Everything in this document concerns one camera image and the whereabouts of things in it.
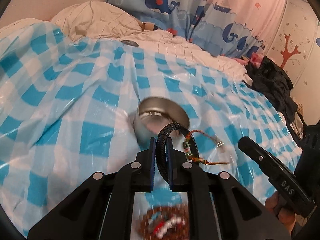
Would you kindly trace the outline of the right hand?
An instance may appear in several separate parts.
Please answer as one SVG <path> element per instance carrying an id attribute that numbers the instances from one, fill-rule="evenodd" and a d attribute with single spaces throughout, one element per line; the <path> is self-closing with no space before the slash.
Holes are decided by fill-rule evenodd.
<path id="1" fill-rule="evenodd" d="M 291 234 L 296 223 L 296 215 L 293 211 L 288 210 L 283 206 L 277 212 L 276 207 L 280 206 L 278 204 L 279 200 L 280 196 L 279 193 L 276 191 L 274 194 L 272 194 L 271 197 L 266 199 L 265 207 L 270 213 L 278 217 L 278 220 L 283 224 L 283 226 L 285 226 L 289 234 Z"/>

